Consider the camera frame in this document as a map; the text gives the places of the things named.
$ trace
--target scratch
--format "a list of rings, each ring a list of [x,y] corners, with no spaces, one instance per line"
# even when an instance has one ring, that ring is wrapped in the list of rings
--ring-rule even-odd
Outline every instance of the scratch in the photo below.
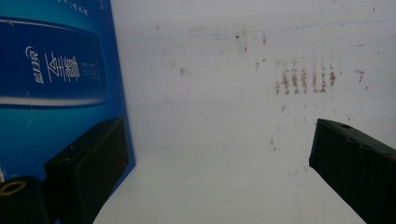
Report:
[[[15,27],[15,26],[14,26],[14,23],[12,23],[12,21],[9,20],[8,18],[7,18],[7,24],[10,25],[10,26],[12,26],[12,27]]]
[[[25,127],[25,130],[28,130],[29,127],[32,125],[32,123],[33,123],[34,121],[35,121],[35,118],[30,119],[29,122],[27,123],[26,127]]]

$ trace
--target stain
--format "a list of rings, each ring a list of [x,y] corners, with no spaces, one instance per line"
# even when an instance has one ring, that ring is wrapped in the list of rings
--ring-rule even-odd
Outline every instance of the stain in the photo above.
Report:
[[[363,80],[363,77],[364,77],[364,72],[358,69],[358,70],[356,70],[356,73],[358,73],[360,75],[359,82],[361,82]]]
[[[267,44],[267,37],[265,37],[265,35],[262,35],[262,43],[264,45]]]

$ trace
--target smudge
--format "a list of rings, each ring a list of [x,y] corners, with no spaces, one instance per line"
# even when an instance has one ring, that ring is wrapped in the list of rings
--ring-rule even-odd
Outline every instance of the smudge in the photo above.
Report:
[[[260,68],[260,63],[256,63],[256,73],[257,71],[259,71],[259,68]]]
[[[306,93],[306,71],[305,69],[301,70],[301,81],[303,82],[304,93]]]
[[[276,66],[280,66],[281,64],[282,64],[282,60],[276,60],[276,61],[275,61],[275,65],[276,65]]]

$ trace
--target brown marks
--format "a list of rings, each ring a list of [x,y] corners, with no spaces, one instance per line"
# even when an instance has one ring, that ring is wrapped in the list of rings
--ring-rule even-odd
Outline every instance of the brown marks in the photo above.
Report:
[[[289,90],[289,69],[284,69],[283,74],[282,74],[282,82],[280,84],[285,85],[285,95],[289,95],[290,90]]]
[[[332,65],[330,64],[330,86],[332,87],[334,85],[334,81],[335,81],[335,73],[332,70]]]
[[[326,92],[326,81],[324,76],[326,76],[325,73],[326,69],[322,66],[322,73],[321,73],[321,77],[322,77],[322,89],[320,90],[320,92]]]
[[[298,79],[297,79],[297,62],[291,62],[293,64],[293,68],[291,69],[291,81],[293,82],[294,94],[298,94]]]
[[[359,82],[361,82],[364,77],[364,72],[358,69],[358,70],[356,70],[356,73],[358,73],[360,75],[361,78],[359,79]]]
[[[303,82],[304,93],[306,93],[306,70],[301,70],[301,81]]]
[[[289,62],[276,61],[276,66],[281,64],[284,66],[282,82],[276,82],[276,94],[280,94],[283,88],[285,89],[285,95],[290,94],[290,80],[294,94],[309,93],[310,89],[314,93],[327,92],[335,84],[336,72],[334,72],[331,64],[329,65],[330,69],[324,65],[321,66],[320,72],[317,71],[315,64],[311,71],[306,68],[299,69],[298,62],[291,62],[291,67],[288,67]]]

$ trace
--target blue box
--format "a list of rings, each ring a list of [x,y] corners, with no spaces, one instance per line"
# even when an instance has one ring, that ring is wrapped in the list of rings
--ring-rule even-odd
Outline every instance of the blue box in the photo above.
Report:
[[[43,180],[46,161],[122,117],[130,162],[119,185],[135,163],[109,0],[2,0],[0,35],[0,182]]]

